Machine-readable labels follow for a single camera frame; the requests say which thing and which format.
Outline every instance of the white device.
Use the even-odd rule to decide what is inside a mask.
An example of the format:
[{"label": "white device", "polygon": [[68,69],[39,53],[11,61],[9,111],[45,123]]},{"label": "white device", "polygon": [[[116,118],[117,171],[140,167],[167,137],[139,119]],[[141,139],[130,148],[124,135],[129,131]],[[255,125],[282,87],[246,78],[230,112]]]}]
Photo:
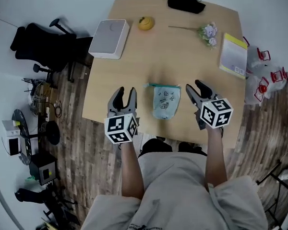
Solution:
[{"label": "white device", "polygon": [[21,152],[20,146],[20,129],[18,126],[13,125],[13,120],[3,120],[3,132],[2,136],[3,144],[7,152],[12,155],[17,155]]},{"label": "white device", "polygon": [[96,58],[119,59],[122,55],[129,25],[126,20],[101,21],[88,52]]},{"label": "white device", "polygon": [[105,134],[113,144],[132,141],[138,124],[133,114],[125,114],[105,119]]},{"label": "white device", "polygon": [[229,124],[233,111],[226,98],[218,99],[203,102],[200,117],[211,128],[218,128]]}]

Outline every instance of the small black device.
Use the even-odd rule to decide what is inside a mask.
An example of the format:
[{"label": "small black device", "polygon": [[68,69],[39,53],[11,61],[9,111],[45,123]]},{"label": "small black device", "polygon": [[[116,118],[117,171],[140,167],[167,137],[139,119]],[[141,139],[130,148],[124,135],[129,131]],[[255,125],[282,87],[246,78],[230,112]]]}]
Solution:
[{"label": "small black device", "polygon": [[51,182],[56,178],[57,159],[48,152],[42,152],[31,157],[29,165],[30,174],[39,181],[41,185]]}]

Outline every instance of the light blue pouch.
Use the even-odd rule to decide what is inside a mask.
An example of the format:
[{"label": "light blue pouch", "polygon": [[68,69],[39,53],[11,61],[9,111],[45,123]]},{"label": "light blue pouch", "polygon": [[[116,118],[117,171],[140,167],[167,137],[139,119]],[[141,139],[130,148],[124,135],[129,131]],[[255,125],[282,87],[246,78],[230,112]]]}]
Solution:
[{"label": "light blue pouch", "polygon": [[180,101],[180,86],[149,83],[154,87],[153,116],[157,119],[171,119]]}]

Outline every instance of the black cloth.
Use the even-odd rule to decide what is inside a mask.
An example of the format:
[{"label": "black cloth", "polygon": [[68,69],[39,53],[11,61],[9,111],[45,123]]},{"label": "black cloth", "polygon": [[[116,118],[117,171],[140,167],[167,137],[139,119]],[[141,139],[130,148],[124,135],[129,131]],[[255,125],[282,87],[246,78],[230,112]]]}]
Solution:
[{"label": "black cloth", "polygon": [[[172,151],[173,150],[170,145],[164,143],[159,139],[154,138],[150,139],[143,145],[139,157],[149,152],[172,152]],[[192,148],[187,142],[181,142],[179,144],[178,152],[190,152],[207,156],[207,154],[202,151],[201,147]]]},{"label": "black cloth", "polygon": [[206,5],[198,0],[168,0],[168,6],[172,9],[198,14]]}]

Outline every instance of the wooden floor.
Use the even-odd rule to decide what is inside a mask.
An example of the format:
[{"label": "wooden floor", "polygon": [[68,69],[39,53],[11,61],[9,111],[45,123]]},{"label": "wooden floor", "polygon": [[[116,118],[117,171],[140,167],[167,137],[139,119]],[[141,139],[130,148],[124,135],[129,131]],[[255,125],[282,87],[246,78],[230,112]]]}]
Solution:
[{"label": "wooden floor", "polygon": [[[57,146],[47,143],[47,149],[58,159],[60,183],[66,187],[67,196],[79,203],[74,212],[80,222],[84,221],[96,195],[120,191],[120,150],[105,137],[103,124],[82,118],[89,72],[88,68],[77,65],[74,83],[67,82],[67,70],[58,75],[63,107],[63,115],[57,120],[61,141]],[[134,140],[136,150],[152,137],[139,134]],[[166,143],[176,150],[179,141],[166,139]],[[283,162],[278,171],[288,164],[287,88],[275,92],[261,107],[244,107],[237,145],[225,150],[224,155],[229,178],[250,175],[255,181],[273,168],[278,159]],[[272,178],[260,185],[258,194],[265,209],[274,203],[277,191],[278,184]],[[282,221],[287,211],[288,191],[281,187],[277,219]],[[273,220],[267,217],[271,228]]]}]

